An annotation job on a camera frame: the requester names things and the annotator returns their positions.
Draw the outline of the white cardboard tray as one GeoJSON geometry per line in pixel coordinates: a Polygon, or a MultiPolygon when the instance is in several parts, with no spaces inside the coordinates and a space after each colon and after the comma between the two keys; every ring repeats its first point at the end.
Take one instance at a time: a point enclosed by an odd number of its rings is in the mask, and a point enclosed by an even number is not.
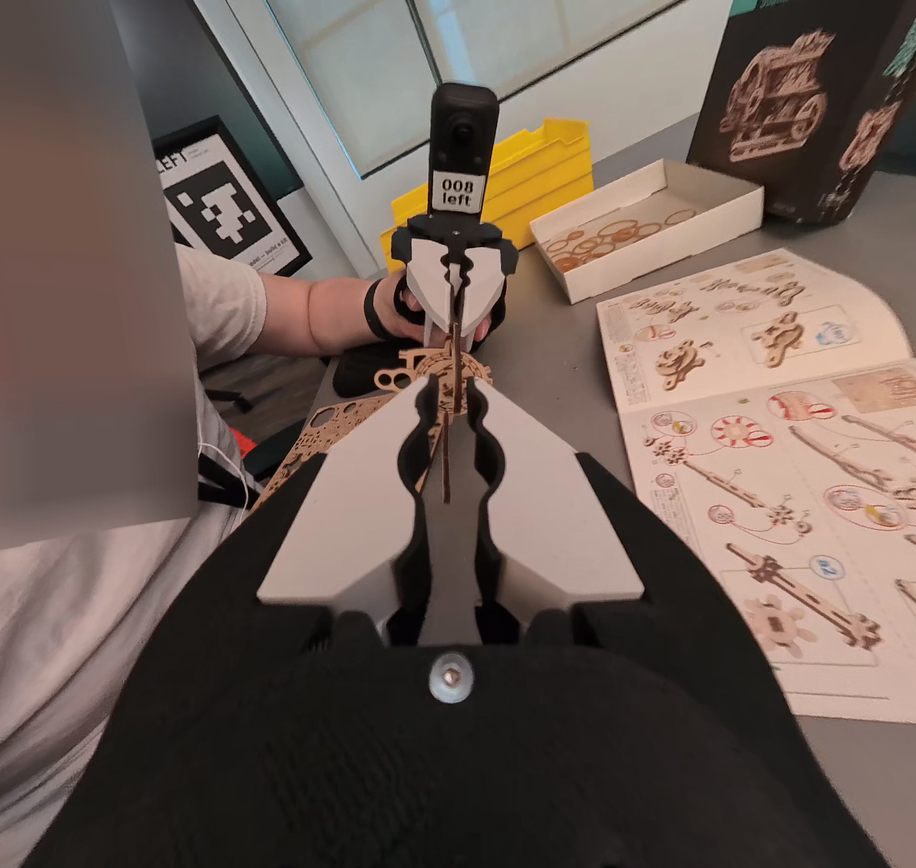
{"type": "Polygon", "coordinates": [[[658,160],[531,222],[570,303],[615,290],[760,227],[764,187],[658,160]]]}

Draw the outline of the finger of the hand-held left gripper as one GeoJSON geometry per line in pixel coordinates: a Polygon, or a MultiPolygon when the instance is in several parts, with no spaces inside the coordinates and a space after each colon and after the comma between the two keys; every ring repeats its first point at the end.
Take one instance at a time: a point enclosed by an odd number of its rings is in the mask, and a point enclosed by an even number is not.
{"type": "Polygon", "coordinates": [[[437,241],[411,241],[407,263],[407,288],[425,312],[423,346],[429,347],[433,330],[452,333],[456,292],[452,281],[454,266],[448,247],[437,241]]]}
{"type": "Polygon", "coordinates": [[[505,283],[498,246],[478,246],[464,253],[458,320],[463,340],[474,339],[475,330],[491,312],[505,283]]]}

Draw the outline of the illustrated instruction booklet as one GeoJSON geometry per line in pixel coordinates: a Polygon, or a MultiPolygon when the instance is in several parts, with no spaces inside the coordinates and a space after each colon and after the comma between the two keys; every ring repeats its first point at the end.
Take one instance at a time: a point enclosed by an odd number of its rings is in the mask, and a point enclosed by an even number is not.
{"type": "Polygon", "coordinates": [[[895,313],[785,249],[596,312],[635,492],[793,712],[914,723],[915,375],[895,313]]]}

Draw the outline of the yellow plastic bin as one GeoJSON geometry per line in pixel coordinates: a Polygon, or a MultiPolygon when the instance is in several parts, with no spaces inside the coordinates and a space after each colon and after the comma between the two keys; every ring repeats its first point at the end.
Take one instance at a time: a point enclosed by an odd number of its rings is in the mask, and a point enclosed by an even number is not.
{"type": "Polygon", "coordinates": [[[546,118],[495,144],[482,221],[521,251],[534,242],[531,222],[592,190],[588,122],[546,118]]]}

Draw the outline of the framed black-white marker sign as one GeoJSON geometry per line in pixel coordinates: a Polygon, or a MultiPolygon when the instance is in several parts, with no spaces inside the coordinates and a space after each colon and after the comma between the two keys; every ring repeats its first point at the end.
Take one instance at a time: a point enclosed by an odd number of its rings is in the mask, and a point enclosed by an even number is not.
{"type": "Polygon", "coordinates": [[[178,242],[282,277],[312,260],[219,117],[154,139],[152,146],[178,242]]]}

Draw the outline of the person's left forearm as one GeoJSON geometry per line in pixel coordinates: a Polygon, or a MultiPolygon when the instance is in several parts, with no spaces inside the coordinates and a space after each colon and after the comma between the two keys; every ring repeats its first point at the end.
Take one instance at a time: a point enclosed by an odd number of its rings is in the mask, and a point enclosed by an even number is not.
{"type": "Polygon", "coordinates": [[[332,357],[377,341],[364,313],[369,282],[354,278],[309,282],[264,274],[260,279],[267,311],[249,354],[332,357]]]}

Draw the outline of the laser-cut wooden parts sheet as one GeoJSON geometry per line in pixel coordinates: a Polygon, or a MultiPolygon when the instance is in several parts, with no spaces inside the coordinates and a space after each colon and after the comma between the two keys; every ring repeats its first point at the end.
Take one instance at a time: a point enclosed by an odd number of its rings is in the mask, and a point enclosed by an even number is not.
{"type": "Polygon", "coordinates": [[[394,393],[385,393],[333,404],[318,410],[306,421],[296,441],[281,456],[281,464],[261,492],[253,509],[262,506],[308,460],[326,453],[393,397],[394,393]]]}

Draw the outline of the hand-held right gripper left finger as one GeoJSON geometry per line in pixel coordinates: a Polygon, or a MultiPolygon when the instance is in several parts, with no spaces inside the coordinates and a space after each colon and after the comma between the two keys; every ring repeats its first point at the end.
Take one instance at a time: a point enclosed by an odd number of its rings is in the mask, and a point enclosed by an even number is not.
{"type": "Polygon", "coordinates": [[[320,461],[258,588],[266,604],[360,611],[391,645],[417,645],[431,589],[418,480],[430,462],[439,380],[418,378],[320,461]]]}

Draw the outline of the white window frame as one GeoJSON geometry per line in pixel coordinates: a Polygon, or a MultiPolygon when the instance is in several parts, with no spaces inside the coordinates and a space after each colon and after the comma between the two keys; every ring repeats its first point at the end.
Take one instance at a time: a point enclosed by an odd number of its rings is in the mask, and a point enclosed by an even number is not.
{"type": "Polygon", "coordinates": [[[193,0],[362,276],[438,84],[495,91],[498,141],[584,120],[601,163],[700,109],[731,1],[193,0]]]}

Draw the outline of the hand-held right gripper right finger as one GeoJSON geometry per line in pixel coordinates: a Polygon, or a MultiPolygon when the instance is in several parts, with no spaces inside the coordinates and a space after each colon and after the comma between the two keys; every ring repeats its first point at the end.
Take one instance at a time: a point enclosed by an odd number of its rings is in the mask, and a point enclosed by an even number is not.
{"type": "Polygon", "coordinates": [[[640,599],[644,585],[581,456],[482,379],[468,383],[479,503],[475,622],[483,643],[516,643],[545,610],[640,599]]]}

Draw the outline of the person's left hand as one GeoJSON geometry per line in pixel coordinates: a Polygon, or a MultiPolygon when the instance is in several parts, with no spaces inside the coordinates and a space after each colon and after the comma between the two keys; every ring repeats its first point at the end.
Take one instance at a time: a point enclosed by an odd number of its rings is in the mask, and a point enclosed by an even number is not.
{"type": "MultiPolygon", "coordinates": [[[[375,310],[385,328],[395,337],[392,340],[408,339],[423,345],[425,312],[406,286],[406,270],[402,269],[381,280],[375,293],[375,310]]],[[[464,344],[464,351],[474,353],[487,336],[504,322],[507,312],[506,294],[507,288],[503,286],[491,312],[476,328],[474,339],[464,344]]],[[[434,329],[431,346],[443,346],[445,337],[441,330],[434,329]]]]}

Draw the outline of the wooden gear model assembly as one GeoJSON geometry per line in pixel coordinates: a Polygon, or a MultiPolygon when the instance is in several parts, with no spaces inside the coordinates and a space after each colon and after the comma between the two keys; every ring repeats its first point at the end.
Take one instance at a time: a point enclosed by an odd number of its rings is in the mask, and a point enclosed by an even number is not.
{"type": "Polygon", "coordinates": [[[442,500],[449,503],[452,497],[450,474],[450,431],[457,416],[467,412],[466,386],[473,379],[492,383],[490,368],[479,362],[461,344],[452,345],[447,336],[442,347],[415,347],[399,351],[403,367],[382,369],[375,373],[374,384],[383,391],[397,392],[417,378],[436,378],[439,381],[438,413],[429,428],[429,463],[417,483],[422,488],[431,472],[432,462],[441,458],[442,500]]]}

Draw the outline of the dark model kit box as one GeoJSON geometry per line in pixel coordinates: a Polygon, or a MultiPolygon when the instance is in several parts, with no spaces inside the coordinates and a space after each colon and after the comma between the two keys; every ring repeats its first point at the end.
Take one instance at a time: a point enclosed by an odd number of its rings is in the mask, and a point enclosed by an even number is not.
{"type": "Polygon", "coordinates": [[[914,96],[915,0],[733,0],[688,163],[796,224],[848,217],[914,96]]]}

